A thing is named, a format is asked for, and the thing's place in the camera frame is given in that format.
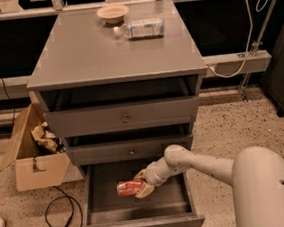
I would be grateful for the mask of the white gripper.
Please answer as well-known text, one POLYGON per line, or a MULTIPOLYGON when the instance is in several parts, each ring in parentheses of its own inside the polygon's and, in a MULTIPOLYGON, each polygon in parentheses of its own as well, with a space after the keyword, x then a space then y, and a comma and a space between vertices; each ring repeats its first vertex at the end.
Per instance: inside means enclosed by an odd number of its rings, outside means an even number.
POLYGON ((149 164, 146 169, 140 170, 134 179, 146 180, 143 183, 138 192, 135 194, 137 198, 146 198, 150 195, 156 186, 161 186, 164 184, 169 177, 169 169, 167 162, 164 160, 158 160, 149 164))

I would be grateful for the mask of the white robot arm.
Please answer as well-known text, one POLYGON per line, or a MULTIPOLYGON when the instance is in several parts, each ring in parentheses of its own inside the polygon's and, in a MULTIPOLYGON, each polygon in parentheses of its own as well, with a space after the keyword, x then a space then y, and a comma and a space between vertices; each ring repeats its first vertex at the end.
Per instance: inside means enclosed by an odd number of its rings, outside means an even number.
POLYGON ((284 227, 284 159, 264 147, 248 147, 234 159, 194 154, 177 144, 136 177, 143 185, 136 194, 145 198, 169 177, 189 169, 233 188, 236 227, 284 227))

